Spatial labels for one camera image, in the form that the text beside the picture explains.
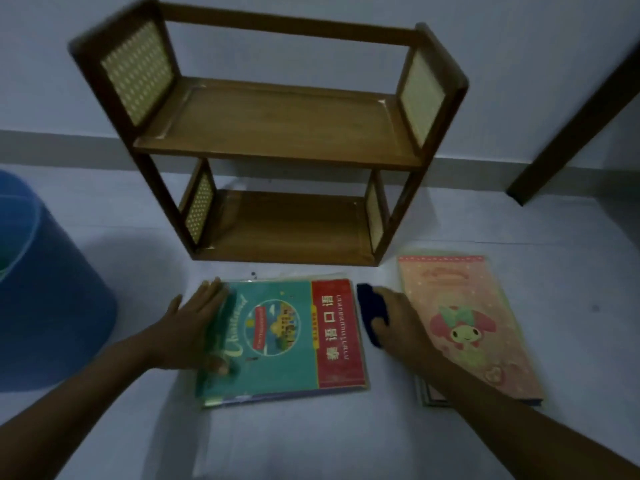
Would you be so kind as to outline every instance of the green bow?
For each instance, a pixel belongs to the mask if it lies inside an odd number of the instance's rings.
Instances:
[[[473,326],[476,323],[474,311],[468,306],[460,306],[457,310],[452,310],[448,306],[439,306],[438,311],[449,328],[455,327],[459,322],[466,323],[469,326]]]

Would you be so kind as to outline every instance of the dark blue object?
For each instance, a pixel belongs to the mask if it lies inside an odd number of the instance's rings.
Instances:
[[[115,317],[115,297],[48,209],[0,170],[0,392],[80,370]]]
[[[380,347],[380,342],[376,336],[376,333],[371,327],[371,322],[374,318],[382,318],[387,325],[389,325],[389,315],[387,313],[387,306],[384,298],[378,293],[373,291],[373,287],[366,283],[360,283],[356,286],[356,292],[358,295],[358,304],[360,305],[360,314],[362,316],[362,322],[364,323],[364,329],[367,331],[367,335],[371,340],[371,343],[377,348]]]

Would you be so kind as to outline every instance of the pink notebook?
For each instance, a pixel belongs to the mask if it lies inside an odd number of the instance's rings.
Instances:
[[[400,256],[404,292],[429,338],[452,362],[516,399],[540,404],[520,329],[483,256]],[[447,405],[422,380],[423,404]]]

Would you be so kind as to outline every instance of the person's left arm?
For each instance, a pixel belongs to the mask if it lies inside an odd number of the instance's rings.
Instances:
[[[0,478],[55,478],[84,437],[123,391],[151,368],[207,369],[226,374],[204,352],[204,334],[227,296],[218,278],[204,282],[180,308],[137,335],[109,346],[92,363],[0,426]]]

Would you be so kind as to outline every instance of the tiled floor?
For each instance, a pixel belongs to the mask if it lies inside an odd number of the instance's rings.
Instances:
[[[209,263],[188,259],[137,173],[3,168],[33,186],[116,291],[112,340],[155,321],[171,297],[215,275],[344,273],[398,289],[399,250],[485,254],[547,390],[544,412],[640,463],[640,253],[628,229],[609,217],[637,219],[637,204],[615,214],[593,199],[544,196],[521,208],[502,193],[421,189],[379,268]],[[179,196],[188,176],[165,179]],[[364,193],[348,184],[216,180]],[[387,190],[397,197],[399,188]],[[509,477],[454,411],[420,409],[402,367],[368,343],[365,355],[368,392],[204,412],[188,374],[148,372],[105,414],[60,478]],[[0,395],[0,421],[43,393]]]

